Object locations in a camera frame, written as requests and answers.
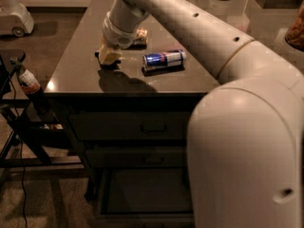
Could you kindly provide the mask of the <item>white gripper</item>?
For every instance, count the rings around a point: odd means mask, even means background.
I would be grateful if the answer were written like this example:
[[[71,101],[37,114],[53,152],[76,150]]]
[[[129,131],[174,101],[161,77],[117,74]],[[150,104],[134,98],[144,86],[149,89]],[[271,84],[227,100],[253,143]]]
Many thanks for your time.
[[[140,17],[135,14],[120,18],[120,26],[115,24],[110,18],[109,11],[103,23],[103,36],[98,50],[98,59],[101,65],[110,66],[121,56],[122,49],[129,48],[137,37],[137,27]]]

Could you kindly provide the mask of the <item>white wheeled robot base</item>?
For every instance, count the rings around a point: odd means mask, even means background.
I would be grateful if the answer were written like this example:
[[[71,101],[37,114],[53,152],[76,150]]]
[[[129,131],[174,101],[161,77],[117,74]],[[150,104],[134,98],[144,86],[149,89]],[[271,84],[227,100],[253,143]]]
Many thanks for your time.
[[[31,34],[34,21],[18,0],[0,0],[0,35],[23,37]]]

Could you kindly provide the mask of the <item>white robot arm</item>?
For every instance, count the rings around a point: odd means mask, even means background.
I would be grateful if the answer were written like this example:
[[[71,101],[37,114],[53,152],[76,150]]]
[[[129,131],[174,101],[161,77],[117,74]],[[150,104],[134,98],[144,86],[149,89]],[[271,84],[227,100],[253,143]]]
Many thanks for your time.
[[[188,124],[196,228],[303,228],[303,74],[186,0],[115,0],[105,44],[128,48],[148,15],[219,83]]]

